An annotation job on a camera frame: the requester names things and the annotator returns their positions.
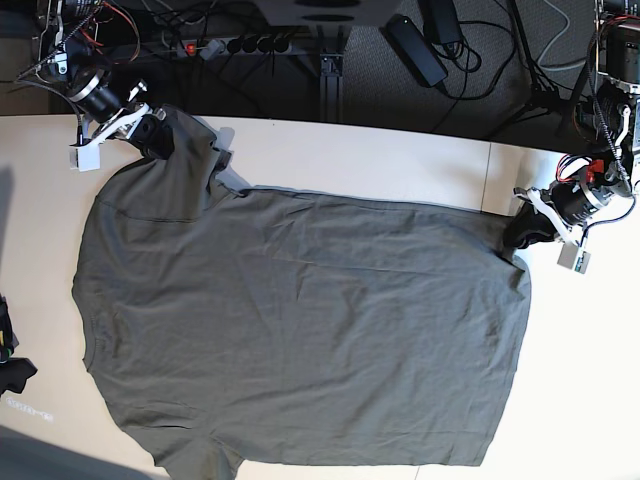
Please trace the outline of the robot arm with left gripper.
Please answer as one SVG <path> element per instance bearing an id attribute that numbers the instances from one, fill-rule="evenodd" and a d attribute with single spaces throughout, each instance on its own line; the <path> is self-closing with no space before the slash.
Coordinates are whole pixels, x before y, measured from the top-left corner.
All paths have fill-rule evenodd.
<path id="1" fill-rule="evenodd" d="M 576 87 L 588 97 L 573 110 L 604 182 L 621 196 L 639 189 L 639 3 L 597 1 L 594 32 Z"/>

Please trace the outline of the robot arm with right gripper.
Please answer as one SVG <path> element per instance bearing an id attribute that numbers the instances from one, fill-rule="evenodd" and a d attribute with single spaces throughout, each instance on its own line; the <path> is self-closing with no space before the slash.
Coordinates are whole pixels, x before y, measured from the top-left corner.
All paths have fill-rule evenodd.
<path id="1" fill-rule="evenodd" d="M 69 99 L 69 86 L 77 74 L 111 75 L 110 61 L 96 39 L 105 9 L 103 1 L 49 1 L 35 38 L 36 59 L 15 82 L 59 89 Z"/>

